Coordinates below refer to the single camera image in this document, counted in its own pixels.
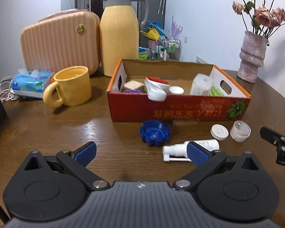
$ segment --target yellow mug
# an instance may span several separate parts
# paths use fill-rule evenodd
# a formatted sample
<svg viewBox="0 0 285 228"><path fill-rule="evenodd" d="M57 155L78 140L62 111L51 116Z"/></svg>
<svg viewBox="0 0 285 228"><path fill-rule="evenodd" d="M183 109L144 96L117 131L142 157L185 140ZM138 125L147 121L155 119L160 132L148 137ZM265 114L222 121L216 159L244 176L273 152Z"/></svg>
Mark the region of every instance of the yellow mug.
<svg viewBox="0 0 285 228"><path fill-rule="evenodd" d="M52 95L55 89L59 99L53 101ZM81 105L91 97L92 87L88 68L74 66L63 69L54 75L54 82L44 90L43 102L50 108L58 108L61 105Z"/></svg>

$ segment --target brown tabletop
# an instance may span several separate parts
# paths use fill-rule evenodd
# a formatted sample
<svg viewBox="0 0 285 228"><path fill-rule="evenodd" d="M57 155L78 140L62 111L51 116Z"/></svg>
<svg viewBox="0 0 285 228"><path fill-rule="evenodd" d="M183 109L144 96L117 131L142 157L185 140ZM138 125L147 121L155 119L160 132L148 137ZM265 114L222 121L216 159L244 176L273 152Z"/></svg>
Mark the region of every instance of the brown tabletop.
<svg viewBox="0 0 285 228"><path fill-rule="evenodd" d="M236 77L236 72L228 73ZM60 150L75 150L88 141L95 141L97 156L87 168L110 183L169 181L171 184L195 168L189 162L163 162L161 148L150 148L141 141L141 123L111 121L106 95L109 80L96 74L91 79L92 99L78 107L53 111L42 100L4 104L8 118L0 128L0 204L3 205L2 194L8 181L33 150L54 155ZM285 227L285 167L275 163L276 148L259 136L264 125L285 135L285 99L260 79L255 85L236 80L252 95L243 118L252 132L244 143L237 143L229 136L220 142L220 147L228 155L252 151L259 158L280 191L280 204L273 220ZM210 128L213 124L175 121L169 125L171 139L168 144L212 139ZM221 124L230 130L233 122Z"/></svg>

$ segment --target pink suitcase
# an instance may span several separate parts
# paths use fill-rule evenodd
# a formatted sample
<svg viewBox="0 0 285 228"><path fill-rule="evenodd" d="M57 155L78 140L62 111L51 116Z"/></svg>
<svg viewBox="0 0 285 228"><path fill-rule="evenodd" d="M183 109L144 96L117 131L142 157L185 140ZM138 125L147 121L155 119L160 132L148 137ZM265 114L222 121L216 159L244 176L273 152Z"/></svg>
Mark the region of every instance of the pink suitcase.
<svg viewBox="0 0 285 228"><path fill-rule="evenodd" d="M58 72L82 65L95 73L100 64L99 17L85 9L50 15L20 36L27 70Z"/></svg>

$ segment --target pink marbled vase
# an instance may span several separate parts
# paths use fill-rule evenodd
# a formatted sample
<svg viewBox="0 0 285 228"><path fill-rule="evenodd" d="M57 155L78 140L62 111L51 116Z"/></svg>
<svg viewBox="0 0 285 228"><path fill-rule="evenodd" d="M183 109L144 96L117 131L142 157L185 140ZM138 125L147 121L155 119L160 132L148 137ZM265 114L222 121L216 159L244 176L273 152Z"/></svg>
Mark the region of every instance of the pink marbled vase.
<svg viewBox="0 0 285 228"><path fill-rule="evenodd" d="M267 47L267 39L261 35L256 35L246 31L243 45L241 47L241 66L237 76L242 80L255 83L259 67L264 66L264 59Z"/></svg>

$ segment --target metal screw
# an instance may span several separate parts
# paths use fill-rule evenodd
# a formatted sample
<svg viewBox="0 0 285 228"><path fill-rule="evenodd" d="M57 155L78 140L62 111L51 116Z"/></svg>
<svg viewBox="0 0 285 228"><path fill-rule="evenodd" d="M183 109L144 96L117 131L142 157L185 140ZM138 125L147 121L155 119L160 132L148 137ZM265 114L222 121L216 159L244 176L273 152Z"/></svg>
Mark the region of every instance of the metal screw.
<svg viewBox="0 0 285 228"><path fill-rule="evenodd" d="M191 183L188 180L178 180L175 182L175 184L179 188L187 188Z"/></svg>
<svg viewBox="0 0 285 228"><path fill-rule="evenodd" d="M108 183L104 180L97 180L97 181L93 182L92 185L95 188L105 188L108 185Z"/></svg>

